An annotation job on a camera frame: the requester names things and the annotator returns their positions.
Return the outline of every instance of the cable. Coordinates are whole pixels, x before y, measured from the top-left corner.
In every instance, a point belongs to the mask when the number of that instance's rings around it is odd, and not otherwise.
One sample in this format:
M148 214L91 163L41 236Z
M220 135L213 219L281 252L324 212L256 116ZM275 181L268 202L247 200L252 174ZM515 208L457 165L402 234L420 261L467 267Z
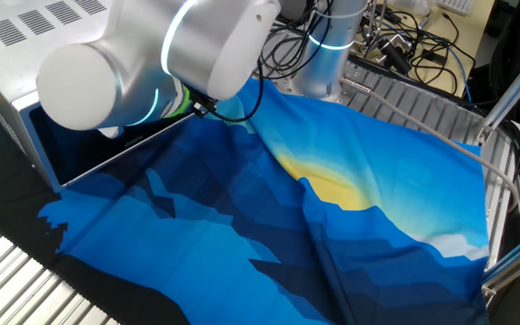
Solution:
M332 4L334 3L334 0L330 1L330 0L326 0L327 1L327 4L328 4L328 8L326 9L326 11L324 12L325 14L329 14L330 13L330 8L332 7ZM313 30L316 29L316 27L320 24L320 22L322 21L322 19L325 19L323 17L320 17L319 20L314 24L314 27L312 29L309 29L309 31L306 33L306 40L308 40L308 35L310 35ZM328 23L327 23L327 26L326 26L326 31L324 32L324 35L322 36L322 40L320 40L320 43L318 45L318 47L316 48L316 50L314 51L314 53L310 56L310 58L308 58L302 65L300 65L298 68L294 69L293 71L291 72L288 72L282 76L279 76L279 77L271 77L271 78L267 78L268 80L278 80L278 79L284 79L284 78L288 78L294 74L296 74L298 71L300 71L302 68L306 67L308 65L308 63L310 63L314 57L316 57L316 54L318 54L318 52L320 51L320 49L322 48L322 44L324 44L324 42L326 41L326 37L328 36L329 34L329 30L330 30L330 18L326 18L328 19ZM306 44L304 44L302 46L302 54L300 56L300 60L302 59L302 56L303 56L303 53L304 53L304 50L306 49Z
M455 31L457 32L457 34L455 36L455 40L452 41L452 43L456 44L457 41L459 40L459 36L460 36L459 28L457 28L457 24L455 24L455 22L453 22L452 19L447 14L442 13L442 16L452 24L452 27L455 28Z
M450 54L452 54L452 56L454 56L455 59L457 60L457 62L459 63L460 72L462 72L462 79L463 79L463 81L465 81L465 90L467 90L467 97L469 98L469 103L472 103L473 98L470 96L469 83L467 82L467 75L465 74L465 68L463 68L462 63L460 63L459 56L457 55L457 53L455 53L455 51L453 51L451 49Z
M223 121L226 121L226 122L240 123L240 122L245 122L245 121L249 120L250 118L252 118L252 116L254 116L256 114L256 112L258 111L258 108L260 107L260 104L262 104L262 97L264 95L264 73L262 71L262 62L260 61L260 59L258 59L257 64L258 64L258 76L260 79L260 90L258 93L258 100L256 101L256 105L254 106L254 108L252 109L250 114L248 114L247 116L244 116L244 117L240 117L240 118L230 118L230 117L222 116L221 114L216 112L215 109L210 109L209 112L213 116L215 116Z
M506 186L508 187L508 189L511 191L511 194L513 195L513 201L511 202L511 206L509 207L508 211L510 212L510 211L512 211L516 207L516 205L518 203L518 198L519 198L518 190L517 190L516 186L514 185L513 181L511 181L511 179L509 179L508 176L506 176L503 172L501 172L501 170L499 170L495 165L493 165L490 162L485 161L483 158L477 156L476 154L470 152L469 150L467 150L467 149L461 147L460 145L454 143L453 141L449 140L447 137L445 137L445 136L441 135L440 133L434 131L432 128L427 126L425 123L417 120L416 118L414 118L412 116L409 116L408 114L406 114L405 112L400 110L398 107L396 107L391 102L386 100L384 97L378 95L374 91L370 91L369 95L372 98L375 98L375 99L379 100L381 103L383 103L386 107L388 107L390 110L395 112L400 117L402 117L402 118L410 121L411 123L419 126L421 129L426 131L428 134L437 137L439 140L443 141L445 144L448 144L449 146L451 146L452 148L456 149L460 153L468 156L469 158L471 158L472 160L474 160L476 162L479 162L483 166L487 167L490 171L494 172L498 177L500 177L505 182Z

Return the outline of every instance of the metal rack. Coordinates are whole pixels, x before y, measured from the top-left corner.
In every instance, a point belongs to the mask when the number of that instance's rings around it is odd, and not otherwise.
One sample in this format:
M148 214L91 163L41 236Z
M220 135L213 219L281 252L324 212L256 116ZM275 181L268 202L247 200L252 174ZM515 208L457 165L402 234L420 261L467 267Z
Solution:
M0 324L116 325L117 322L0 235Z

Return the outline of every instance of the black cable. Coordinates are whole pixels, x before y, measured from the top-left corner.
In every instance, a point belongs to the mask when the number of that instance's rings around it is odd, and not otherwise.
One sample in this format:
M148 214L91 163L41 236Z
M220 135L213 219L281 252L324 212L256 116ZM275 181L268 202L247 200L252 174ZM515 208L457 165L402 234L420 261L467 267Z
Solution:
M262 97L264 95L264 73L262 71L262 61L260 59L258 59L257 64L258 64L258 76L260 79L260 91L258 93L258 100L256 101L256 105L254 106L254 108L252 109L250 114L248 114L247 116L244 116L244 117L240 117L240 118L230 118L230 117L226 117L226 116L222 116L221 114L218 114L218 112L216 112L216 109L211 109L211 110L209 110L209 112L213 116L215 116L223 121L226 121L226 122L240 123L240 122L245 122L245 121L249 120L250 118L252 118L252 116L254 116L256 114L256 112L258 111L258 108L260 107L260 104L262 104Z
M440 71L440 72L439 72L440 74L442 74L443 71L448 72L449 74L451 74L451 76L452 76L452 81L453 81L453 82L452 82L453 90L451 91L451 94L454 95L454 94L457 93L457 90L458 90L459 84L458 84L458 82L457 82L457 75L456 75L452 70L447 69L447 68L445 68L445 67L431 67L431 66L423 66L423 65L417 65L417 66L415 66L415 68L420 68L420 69L431 69L431 70L439 70L439 71Z
M334 0L330 1L330 0L327 0L327 4L328 4L328 8L326 9L325 11L325 14L330 14L330 8L332 7L332 4L334 3ZM322 19L324 19L324 17L320 17L318 19L318 21L314 24L314 28L313 30L316 29L316 27L320 24L320 22L322 21ZM279 77L271 77L271 78L267 78L268 80L278 80L278 79L284 79L284 78L288 78L294 74L296 74L298 71L300 71L302 68L306 67L306 65L308 65L308 63L310 63L315 57L316 57L316 54L318 54L319 50L322 48L322 44L326 41L326 37L328 36L329 34L329 30L330 30L330 18L326 18L328 20L327 22L327 26L326 26L326 31L324 32L324 35L322 36L322 40L320 40L320 44L318 45L318 47L316 48L316 50L314 51L314 53L310 56L309 59L307 59L300 67L294 69L293 71L291 72L288 72L282 76L279 76ZM309 35L311 34L312 31L308 31L306 33L306 39L308 40L308 37ZM302 49L302 56L303 56L303 52L306 48L306 44L304 44L304 49Z
M452 41L452 43L456 44L457 41L459 40L459 36L460 36L459 28L457 28L457 24L455 24L455 22L453 22L452 19L447 14L442 13L442 16L452 24L452 27L455 28L455 31L457 32L457 35L455 36L455 40Z

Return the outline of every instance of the cloth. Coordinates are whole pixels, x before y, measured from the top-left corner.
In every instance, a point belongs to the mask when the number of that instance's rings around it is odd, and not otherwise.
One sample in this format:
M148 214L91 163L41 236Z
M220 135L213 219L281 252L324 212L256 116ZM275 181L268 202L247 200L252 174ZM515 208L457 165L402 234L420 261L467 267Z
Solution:
M480 165L270 83L45 203L0 231L125 323L487 323Z

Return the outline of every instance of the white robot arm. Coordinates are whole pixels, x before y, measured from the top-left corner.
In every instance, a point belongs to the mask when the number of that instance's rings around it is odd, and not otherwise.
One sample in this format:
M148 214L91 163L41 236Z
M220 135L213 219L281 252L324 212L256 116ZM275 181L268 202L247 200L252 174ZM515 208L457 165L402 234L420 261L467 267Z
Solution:
M97 41L46 58L45 112L72 130L172 115L184 85L228 99L244 86L280 12L278 0L114 0Z

